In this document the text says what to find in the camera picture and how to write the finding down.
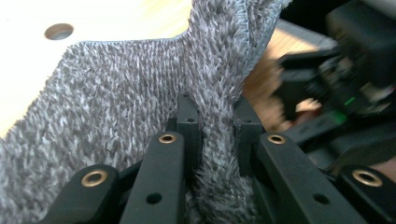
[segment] wooden surface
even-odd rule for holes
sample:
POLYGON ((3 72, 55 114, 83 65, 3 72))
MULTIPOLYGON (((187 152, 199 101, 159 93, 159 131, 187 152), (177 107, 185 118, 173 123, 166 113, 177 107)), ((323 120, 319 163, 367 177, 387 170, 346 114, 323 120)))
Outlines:
MULTIPOLYGON (((187 29, 190 11, 191 0, 2 1, 0 136, 23 117, 67 46, 82 40, 172 37, 187 29), (61 22, 71 24, 74 33, 64 40, 47 39, 47 28, 61 22)), ((277 29, 268 58, 315 48, 277 29)), ((258 67, 266 62, 262 60, 258 67)))

